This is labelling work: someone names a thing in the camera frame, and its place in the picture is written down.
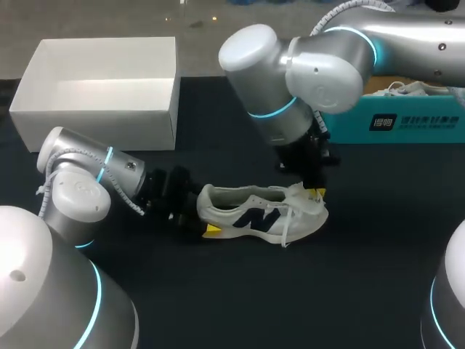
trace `cable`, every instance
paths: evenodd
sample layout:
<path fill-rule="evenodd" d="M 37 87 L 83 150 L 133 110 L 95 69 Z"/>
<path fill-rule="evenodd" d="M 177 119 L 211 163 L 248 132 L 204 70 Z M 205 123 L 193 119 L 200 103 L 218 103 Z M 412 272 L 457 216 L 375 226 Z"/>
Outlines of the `cable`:
<path fill-rule="evenodd" d="M 126 193 L 124 193 L 124 191 L 121 189 L 120 185 L 118 184 L 116 178 L 114 178 L 113 175 L 111 174 L 110 168 L 104 163 L 104 161 L 97 158 L 96 155 L 94 155 L 93 153 L 91 153 L 89 151 L 83 151 L 81 149 L 69 148 L 69 149 L 63 149 L 62 151 L 58 151 L 58 152 L 54 153 L 52 156 L 50 156 L 50 159 L 46 163 L 45 183 L 44 183 L 43 186 L 41 186 L 39 188 L 39 190 L 37 192 L 37 193 L 44 193 L 44 199 L 42 200 L 42 206 L 41 206 L 41 210 L 39 212 L 39 217 L 40 218 L 44 218 L 45 209 L 47 208 L 47 205 L 48 205 L 49 200 L 50 200 L 50 196 L 51 196 L 50 193 L 51 193 L 51 186 L 52 186 L 51 179 L 53 177 L 52 175 L 54 173 L 56 173 L 56 171 L 52 173 L 52 168 L 53 168 L 54 162 L 60 156 L 63 156 L 65 154 L 73 154 L 73 153 L 88 156 L 89 158 L 94 159 L 96 162 L 98 162 L 99 165 L 104 169 L 105 174 L 108 176 L 108 179 L 111 181 L 111 184 L 115 188 L 116 193 L 118 193 L 118 195 L 124 200 L 124 202 L 129 207 L 131 207 L 135 212 L 140 214 L 141 216 L 143 216 L 145 214 L 145 212 L 142 210 L 142 208 L 140 208 L 134 202 L 132 202 L 131 199 L 126 195 Z"/>

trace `cyan led ring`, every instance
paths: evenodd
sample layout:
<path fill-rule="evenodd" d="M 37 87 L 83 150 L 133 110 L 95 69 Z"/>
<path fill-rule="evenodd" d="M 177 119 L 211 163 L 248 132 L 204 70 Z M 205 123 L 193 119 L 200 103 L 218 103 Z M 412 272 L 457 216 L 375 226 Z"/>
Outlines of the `cyan led ring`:
<path fill-rule="evenodd" d="M 77 248 L 77 249 L 83 249 L 84 247 L 88 247 L 92 242 L 94 242 L 94 240 L 88 242 L 87 244 L 78 245 L 78 246 L 74 246 L 74 247 Z"/>
<path fill-rule="evenodd" d="M 371 46 L 371 49 L 373 49 L 373 54 L 374 54 L 374 57 L 375 57 L 375 63 L 374 63 L 373 65 L 376 65 L 376 61 L 377 61 L 377 59 L 378 59 L 378 55 L 376 54 L 375 45 L 374 45 L 373 42 L 370 40 L 370 38 L 368 38 L 364 33 L 362 33 L 361 31 L 358 31 L 357 29 L 350 28 L 350 27 L 332 27 L 332 28 L 326 29 L 326 30 L 325 30 L 325 33 L 326 33 L 326 32 L 329 32 L 329 31 L 350 31 L 350 32 L 352 32 L 352 33 L 357 34 L 357 35 L 360 36 L 361 38 L 365 39 L 366 42 L 368 42 L 368 44 Z"/>
<path fill-rule="evenodd" d="M 274 111 L 269 114 L 264 114 L 264 115 L 256 115 L 256 114 L 251 114 L 248 113 L 252 118 L 258 118 L 258 119 L 265 119 L 265 118 L 271 118 L 273 116 L 276 116 L 278 114 L 281 114 L 284 112 L 286 109 L 288 109 L 293 103 L 296 101 L 297 97 L 294 97 L 288 104 L 284 105 L 281 109 L 278 109 L 277 111 Z"/>
<path fill-rule="evenodd" d="M 87 338 L 90 335 L 90 332 L 94 328 L 95 321 L 97 320 L 97 316 L 99 315 L 100 303 L 102 302 L 102 281 L 100 280 L 100 274 L 94 263 L 90 263 L 92 264 L 92 267 L 94 267 L 95 276 L 97 278 L 97 300 L 95 301 L 94 312 L 92 313 L 89 324 L 87 325 L 86 330 L 82 334 L 81 339 L 78 341 L 78 343 L 74 346 L 73 349 L 81 349 L 84 343 L 86 342 Z"/>
<path fill-rule="evenodd" d="M 436 278 L 433 280 L 433 284 L 431 285 L 431 292 L 429 293 L 429 304 L 431 305 L 431 314 L 433 315 L 433 320 L 434 323 L 436 324 L 437 330 L 441 334 L 442 338 L 444 338 L 444 341 L 449 345 L 450 349 L 456 349 L 450 342 L 450 340 L 445 336 L 444 332 L 441 329 L 441 326 L 439 325 L 439 322 L 437 322 L 436 319 L 436 314 L 434 313 L 434 308 L 433 308 L 433 289 L 434 289 L 434 283 L 436 281 Z"/>
<path fill-rule="evenodd" d="M 105 165 L 108 164 L 112 154 L 113 154 L 113 147 L 108 147 L 107 157 L 105 158 L 105 161 L 104 161 Z M 97 183 L 100 183 L 100 180 L 102 180 L 102 176 L 103 176 L 104 171 L 105 171 L 105 169 L 102 167 L 100 172 L 99 172 L 99 175 L 97 176 Z"/>

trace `white sneaker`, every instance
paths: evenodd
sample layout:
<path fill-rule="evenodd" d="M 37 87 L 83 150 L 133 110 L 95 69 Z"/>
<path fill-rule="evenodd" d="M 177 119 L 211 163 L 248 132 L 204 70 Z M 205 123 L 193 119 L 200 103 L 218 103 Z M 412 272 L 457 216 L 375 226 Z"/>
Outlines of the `white sneaker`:
<path fill-rule="evenodd" d="M 328 218 L 320 192 L 301 183 L 289 188 L 207 184 L 197 199 L 197 211 L 210 225 L 206 238 L 252 235 L 283 247 L 314 233 Z"/>

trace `black table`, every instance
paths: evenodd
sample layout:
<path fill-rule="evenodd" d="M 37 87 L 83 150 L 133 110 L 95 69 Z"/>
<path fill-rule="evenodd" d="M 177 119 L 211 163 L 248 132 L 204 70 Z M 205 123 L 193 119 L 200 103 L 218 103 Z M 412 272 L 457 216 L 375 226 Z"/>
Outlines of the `black table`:
<path fill-rule="evenodd" d="M 133 299 L 139 348 L 421 348 L 419 319 L 465 218 L 465 145 L 340 145 L 330 217 L 287 249 L 186 241 L 115 204 L 87 255 Z M 224 78 L 183 79 L 177 150 L 134 153 L 214 185 L 289 185 Z M 0 204 L 39 210 L 44 178 L 0 117 Z"/>

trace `robotic arm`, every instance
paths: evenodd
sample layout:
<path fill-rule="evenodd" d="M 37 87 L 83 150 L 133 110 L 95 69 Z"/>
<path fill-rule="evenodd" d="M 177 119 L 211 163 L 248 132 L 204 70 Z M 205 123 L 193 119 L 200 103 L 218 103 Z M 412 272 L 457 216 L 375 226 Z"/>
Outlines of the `robotic arm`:
<path fill-rule="evenodd" d="M 353 0 L 329 12 L 310 36 L 285 40 L 266 25 L 244 28 L 223 44 L 219 63 L 283 167 L 306 188 L 321 188 L 323 166 L 337 159 L 318 111 L 350 110 L 372 75 L 465 87 L 464 56 L 465 19 Z"/>

